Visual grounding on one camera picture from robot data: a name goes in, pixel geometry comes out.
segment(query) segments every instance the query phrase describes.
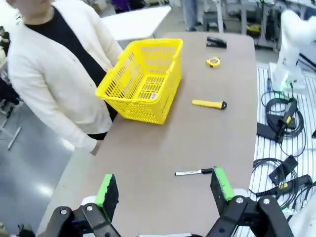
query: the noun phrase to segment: label sticker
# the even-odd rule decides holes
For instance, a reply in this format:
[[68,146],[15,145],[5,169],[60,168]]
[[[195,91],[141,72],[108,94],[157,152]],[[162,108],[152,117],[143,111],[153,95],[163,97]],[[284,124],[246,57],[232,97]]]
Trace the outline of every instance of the label sticker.
[[158,96],[158,93],[154,92],[154,93],[151,95],[150,98],[153,100],[153,99],[156,99],[157,96]]
[[280,189],[284,189],[284,188],[287,188],[287,187],[288,187],[288,184],[287,184],[287,183],[285,183],[285,184],[279,186]]

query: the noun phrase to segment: stapler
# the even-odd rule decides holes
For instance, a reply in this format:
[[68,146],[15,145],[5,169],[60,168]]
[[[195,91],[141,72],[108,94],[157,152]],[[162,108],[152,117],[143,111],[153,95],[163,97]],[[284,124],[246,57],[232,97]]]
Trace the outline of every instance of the stapler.
[[207,37],[206,47],[227,48],[227,42],[214,37]]

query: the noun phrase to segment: person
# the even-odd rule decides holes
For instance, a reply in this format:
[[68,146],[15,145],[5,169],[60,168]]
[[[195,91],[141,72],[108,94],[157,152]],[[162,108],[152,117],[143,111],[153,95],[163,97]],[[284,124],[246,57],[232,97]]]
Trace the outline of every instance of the person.
[[22,105],[23,103],[20,101],[20,96],[15,90],[7,84],[0,76],[0,101],[7,100],[14,105]]
[[[19,237],[35,237],[35,234],[30,225],[24,227],[23,224],[18,225],[19,227]],[[0,237],[10,237],[16,235],[10,235],[10,233],[5,229],[4,223],[0,222]]]
[[142,9],[145,6],[142,0],[112,0],[111,4],[114,6],[116,14]]
[[8,55],[10,46],[10,33],[4,30],[3,26],[0,26],[0,47],[4,50],[5,56]]
[[188,32],[197,31],[195,28],[199,24],[197,0],[182,0],[182,10],[186,30]]
[[6,0],[23,15],[11,37],[9,78],[47,126],[96,154],[117,112],[95,91],[122,53],[80,0]]

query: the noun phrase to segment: plastic basket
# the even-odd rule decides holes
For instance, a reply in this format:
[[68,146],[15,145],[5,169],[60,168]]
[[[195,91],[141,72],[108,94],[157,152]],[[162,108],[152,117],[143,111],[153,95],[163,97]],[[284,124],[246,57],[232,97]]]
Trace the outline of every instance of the plastic basket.
[[124,118],[163,124],[181,80],[181,39],[134,41],[96,95]]

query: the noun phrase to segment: person's hand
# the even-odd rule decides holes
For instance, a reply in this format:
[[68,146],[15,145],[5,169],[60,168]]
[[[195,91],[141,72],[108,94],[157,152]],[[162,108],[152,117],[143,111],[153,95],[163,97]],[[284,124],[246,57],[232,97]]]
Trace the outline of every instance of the person's hand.
[[93,151],[91,152],[92,155],[95,156],[95,155],[97,154],[97,152],[98,152],[98,150],[99,150],[99,148],[100,148],[102,142],[103,142],[102,140],[97,140],[97,145],[95,146],[95,148],[94,148]]

